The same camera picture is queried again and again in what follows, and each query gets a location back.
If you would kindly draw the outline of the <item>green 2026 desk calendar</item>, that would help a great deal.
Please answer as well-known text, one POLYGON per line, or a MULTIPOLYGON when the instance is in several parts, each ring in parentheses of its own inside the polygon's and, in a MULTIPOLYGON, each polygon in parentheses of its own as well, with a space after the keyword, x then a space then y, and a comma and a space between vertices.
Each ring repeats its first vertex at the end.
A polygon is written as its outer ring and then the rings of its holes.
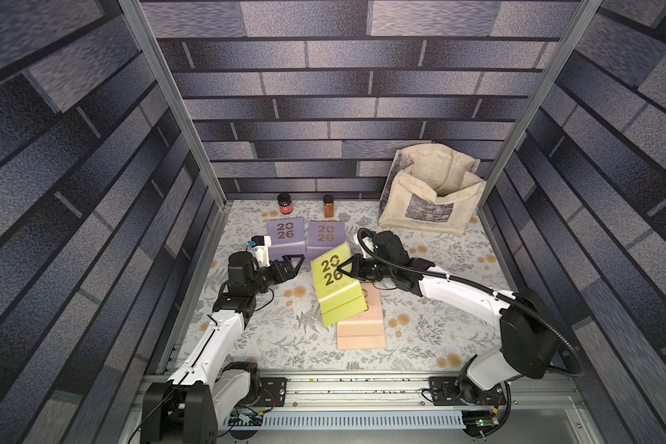
POLYGON ((314 289, 325 327, 367 309, 360 282, 338 271, 338 266, 351 258, 350 246, 344 242, 311 263, 314 289))

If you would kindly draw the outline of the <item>peach 2026 desk calendar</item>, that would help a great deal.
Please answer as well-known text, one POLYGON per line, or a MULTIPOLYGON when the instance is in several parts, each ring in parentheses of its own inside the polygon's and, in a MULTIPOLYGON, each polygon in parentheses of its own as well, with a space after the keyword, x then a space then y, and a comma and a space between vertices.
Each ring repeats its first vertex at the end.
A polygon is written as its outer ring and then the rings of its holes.
POLYGON ((337 324, 339 350, 385 349, 386 334, 380 291, 372 283, 361 285, 367 308, 337 324))

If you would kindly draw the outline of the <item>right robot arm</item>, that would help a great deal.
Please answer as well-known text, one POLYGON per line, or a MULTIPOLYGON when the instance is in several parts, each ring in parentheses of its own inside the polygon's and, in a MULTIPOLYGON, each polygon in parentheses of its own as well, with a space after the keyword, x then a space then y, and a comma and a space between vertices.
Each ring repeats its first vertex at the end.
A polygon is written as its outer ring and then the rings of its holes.
POLYGON ((499 331, 501 344, 473 357, 456 377, 457 391, 468 403, 520 377, 584 375, 579 353, 534 290, 496 290, 455 276, 432 261, 408 255, 391 231, 359 229, 356 242, 362 252, 336 264, 340 274, 367 282, 389 279, 399 290, 447 303, 499 331))

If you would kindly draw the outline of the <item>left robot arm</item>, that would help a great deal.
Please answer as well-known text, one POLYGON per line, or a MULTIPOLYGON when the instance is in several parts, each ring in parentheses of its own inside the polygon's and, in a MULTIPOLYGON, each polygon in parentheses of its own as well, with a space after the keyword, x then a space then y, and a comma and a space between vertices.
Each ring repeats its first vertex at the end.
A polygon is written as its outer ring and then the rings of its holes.
POLYGON ((226 364, 226 357, 256 311, 256 296, 296 278, 303 255, 270 260, 263 247, 233 253, 210 324, 191 355, 165 382, 152 384, 142 399, 142 420, 131 434, 141 443, 158 443, 167 429, 183 443, 215 443, 219 429, 241 403, 261 390, 258 365, 226 364))

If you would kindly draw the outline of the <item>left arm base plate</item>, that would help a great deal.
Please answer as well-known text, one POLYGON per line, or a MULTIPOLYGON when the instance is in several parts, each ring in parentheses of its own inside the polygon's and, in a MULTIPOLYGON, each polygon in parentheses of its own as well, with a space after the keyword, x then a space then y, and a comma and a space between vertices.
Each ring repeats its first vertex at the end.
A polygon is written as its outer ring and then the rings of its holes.
POLYGON ((242 406, 259 411, 283 407, 286 403, 288 382, 285 377, 263 377, 257 396, 253 401, 246 401, 242 406))

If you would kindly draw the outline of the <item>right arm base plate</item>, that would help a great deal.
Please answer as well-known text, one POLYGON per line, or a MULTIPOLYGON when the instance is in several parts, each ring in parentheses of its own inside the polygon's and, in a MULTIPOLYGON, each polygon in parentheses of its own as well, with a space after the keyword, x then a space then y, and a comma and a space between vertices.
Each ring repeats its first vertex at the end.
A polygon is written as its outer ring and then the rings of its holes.
POLYGON ((428 388, 436 406, 488 406, 500 407, 507 404, 503 385, 497 384, 490 390, 481 390, 467 379, 461 382, 457 377, 429 377, 428 388))

